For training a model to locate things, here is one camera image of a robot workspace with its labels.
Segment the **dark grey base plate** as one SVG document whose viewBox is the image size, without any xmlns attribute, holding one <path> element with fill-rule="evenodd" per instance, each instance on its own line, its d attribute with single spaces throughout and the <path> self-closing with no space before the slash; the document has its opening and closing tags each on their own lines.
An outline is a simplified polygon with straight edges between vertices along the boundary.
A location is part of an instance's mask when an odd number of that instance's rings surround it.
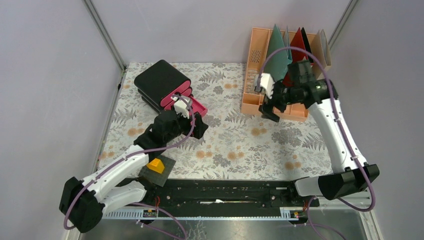
<svg viewBox="0 0 424 240">
<path fill-rule="evenodd" d="M 147 166 L 143 166 L 138 174 L 140 178 L 145 178 L 146 180 L 150 181 L 151 183 L 158 185 L 160 187 L 163 187 L 165 185 L 165 182 L 169 178 L 171 171 L 173 170 L 176 161 L 174 159 L 171 159 L 169 157 L 160 155 L 157 157 L 158 159 L 162 160 L 164 163 L 165 169 L 162 174 L 159 174 L 157 172 L 154 172 L 147 168 Z"/>
</svg>

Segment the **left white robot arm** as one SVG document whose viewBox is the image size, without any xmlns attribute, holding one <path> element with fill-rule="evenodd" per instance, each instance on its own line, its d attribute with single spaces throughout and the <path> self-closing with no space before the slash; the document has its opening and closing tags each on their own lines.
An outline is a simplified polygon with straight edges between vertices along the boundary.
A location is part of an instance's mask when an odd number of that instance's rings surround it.
<svg viewBox="0 0 424 240">
<path fill-rule="evenodd" d="M 100 170 L 82 178 L 69 178 L 63 187 L 59 210 L 64 214 L 63 227 L 86 233 L 103 215 L 125 205 L 152 204 L 155 192 L 137 180 L 118 186 L 130 173 L 152 162 L 167 149 L 177 147 L 188 138 L 201 139 L 208 129 L 203 114 L 188 117 L 176 110 L 164 110 L 119 157 Z"/>
</svg>

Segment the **red folder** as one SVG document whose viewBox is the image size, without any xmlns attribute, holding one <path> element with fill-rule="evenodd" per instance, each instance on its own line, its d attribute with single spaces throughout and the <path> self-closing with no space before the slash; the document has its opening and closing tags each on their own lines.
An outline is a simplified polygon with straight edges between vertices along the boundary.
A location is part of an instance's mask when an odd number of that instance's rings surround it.
<svg viewBox="0 0 424 240">
<path fill-rule="evenodd" d="M 310 47 L 310 42 L 308 39 L 308 35 L 305 31 L 305 29 L 302 28 L 298 28 L 298 30 L 296 31 L 296 33 L 293 35 L 292 40 L 290 41 L 290 46 L 291 47 L 297 47 L 300 49 L 303 49 L 305 51 L 308 51 L 309 53 L 311 53 L 311 47 Z M 308 55 L 305 53 L 302 53 L 300 51 L 297 50 L 291 50 L 291 56 L 292 56 L 292 62 L 299 62 L 299 61 L 303 61 L 303 60 L 309 60 L 309 62 L 311 64 L 314 63 L 313 59 L 309 59 Z M 292 87 L 294 85 L 293 81 L 290 78 L 289 73 L 286 74 L 286 76 L 283 79 L 283 84 L 286 87 Z"/>
</svg>

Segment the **floral table mat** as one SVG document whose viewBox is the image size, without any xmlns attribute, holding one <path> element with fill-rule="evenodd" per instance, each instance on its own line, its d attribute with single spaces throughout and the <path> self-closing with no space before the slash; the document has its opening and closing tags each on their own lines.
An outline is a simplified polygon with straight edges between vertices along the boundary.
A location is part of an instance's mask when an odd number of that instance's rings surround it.
<svg viewBox="0 0 424 240">
<path fill-rule="evenodd" d="M 241 113 L 243 63 L 173 63 L 191 79 L 194 97 L 208 112 L 202 139 L 189 138 L 164 152 L 175 160 L 172 178 L 295 180 L 332 172 L 322 135 L 305 122 L 273 122 Z"/>
</svg>

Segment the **teal folder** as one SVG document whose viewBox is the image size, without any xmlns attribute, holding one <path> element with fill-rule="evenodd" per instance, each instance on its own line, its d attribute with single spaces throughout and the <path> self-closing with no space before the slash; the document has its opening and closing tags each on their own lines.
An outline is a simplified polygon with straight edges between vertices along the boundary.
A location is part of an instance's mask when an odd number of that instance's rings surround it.
<svg viewBox="0 0 424 240">
<path fill-rule="evenodd" d="M 282 33 L 275 24 L 268 42 L 266 58 L 280 48 L 289 47 L 289 40 L 289 35 L 286 32 Z M 282 81 L 288 72 L 288 65 L 292 61 L 293 57 L 290 49 L 279 51 L 267 61 L 263 72 L 270 74 L 275 82 Z"/>
</svg>

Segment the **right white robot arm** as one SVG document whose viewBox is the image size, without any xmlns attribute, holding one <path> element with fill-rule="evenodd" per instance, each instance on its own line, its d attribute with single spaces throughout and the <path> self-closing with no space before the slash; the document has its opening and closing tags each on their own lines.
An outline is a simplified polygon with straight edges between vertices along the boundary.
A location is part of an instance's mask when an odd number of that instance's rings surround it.
<svg viewBox="0 0 424 240">
<path fill-rule="evenodd" d="M 259 111 L 266 119 L 279 122 L 273 109 L 285 110 L 288 105 L 302 104 L 315 120 L 331 161 L 332 173 L 294 180 L 294 188 L 287 191 L 287 201 L 301 205 L 307 196 L 339 199 L 368 188 L 380 174 L 376 164 L 368 164 L 355 144 L 340 109 L 338 94 L 331 82 L 316 79 L 308 61 L 288 66 L 293 86 L 284 86 L 269 73 L 262 73 L 257 81 L 265 92 Z"/>
</svg>

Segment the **black pink drawer box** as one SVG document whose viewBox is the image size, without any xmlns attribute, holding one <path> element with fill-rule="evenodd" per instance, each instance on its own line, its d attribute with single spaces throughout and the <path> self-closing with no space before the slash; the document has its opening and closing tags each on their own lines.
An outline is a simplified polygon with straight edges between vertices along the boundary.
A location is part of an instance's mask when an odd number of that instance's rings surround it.
<svg viewBox="0 0 424 240">
<path fill-rule="evenodd" d="M 208 109 L 194 98 L 191 80 L 161 59 L 135 77 L 134 85 L 141 98 L 157 113 L 170 110 L 174 104 L 172 95 L 188 97 L 192 101 L 192 109 L 204 117 Z"/>
</svg>

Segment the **peach plastic file organizer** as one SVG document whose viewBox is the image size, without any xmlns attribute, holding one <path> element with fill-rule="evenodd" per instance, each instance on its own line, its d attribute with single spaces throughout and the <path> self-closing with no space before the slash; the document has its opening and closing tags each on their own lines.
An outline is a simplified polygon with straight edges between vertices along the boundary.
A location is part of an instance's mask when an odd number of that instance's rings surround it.
<svg viewBox="0 0 424 240">
<path fill-rule="evenodd" d="M 278 102 L 277 91 L 295 86 L 288 67 L 298 61 L 308 60 L 317 79 L 324 77 L 331 65 L 331 53 L 323 29 L 317 33 L 256 28 L 251 32 L 249 53 L 242 95 L 241 113 L 267 114 L 272 118 L 305 122 L 308 109 L 294 100 L 287 104 Z"/>
</svg>

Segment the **yellow toy block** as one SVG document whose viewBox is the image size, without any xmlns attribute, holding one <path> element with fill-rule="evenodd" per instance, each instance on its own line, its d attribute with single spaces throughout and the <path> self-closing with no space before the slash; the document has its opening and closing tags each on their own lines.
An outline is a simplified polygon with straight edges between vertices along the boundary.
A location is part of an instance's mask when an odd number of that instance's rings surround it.
<svg viewBox="0 0 424 240">
<path fill-rule="evenodd" d="M 153 159 L 146 166 L 149 170 L 154 171 L 154 172 L 159 173 L 159 174 L 162 174 L 165 170 L 165 165 L 162 162 L 162 160 L 159 159 L 159 158 Z"/>
</svg>

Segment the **black mounting rail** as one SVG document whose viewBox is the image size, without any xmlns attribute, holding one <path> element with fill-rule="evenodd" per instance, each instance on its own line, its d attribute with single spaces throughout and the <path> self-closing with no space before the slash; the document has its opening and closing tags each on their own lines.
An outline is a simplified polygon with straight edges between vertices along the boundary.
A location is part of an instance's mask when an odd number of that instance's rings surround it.
<svg viewBox="0 0 424 240">
<path fill-rule="evenodd" d="M 291 181 L 168 179 L 164 186 L 135 179 L 147 193 L 141 202 L 174 217 L 278 217 L 281 208 L 302 210 L 310 200 Z"/>
</svg>

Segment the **beige folder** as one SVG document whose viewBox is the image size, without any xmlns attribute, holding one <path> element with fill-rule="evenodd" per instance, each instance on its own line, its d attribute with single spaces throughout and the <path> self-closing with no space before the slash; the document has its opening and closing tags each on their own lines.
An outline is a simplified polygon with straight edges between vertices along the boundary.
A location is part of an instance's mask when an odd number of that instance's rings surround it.
<svg viewBox="0 0 424 240">
<path fill-rule="evenodd" d="M 328 71 L 332 67 L 330 47 L 324 29 L 320 29 L 317 32 L 310 47 L 311 53 L 317 58 L 317 60 L 314 60 L 314 63 L 311 64 L 313 74 L 318 80 L 323 79 L 323 71 L 318 66 L 318 63 L 322 65 L 325 71 Z"/>
</svg>

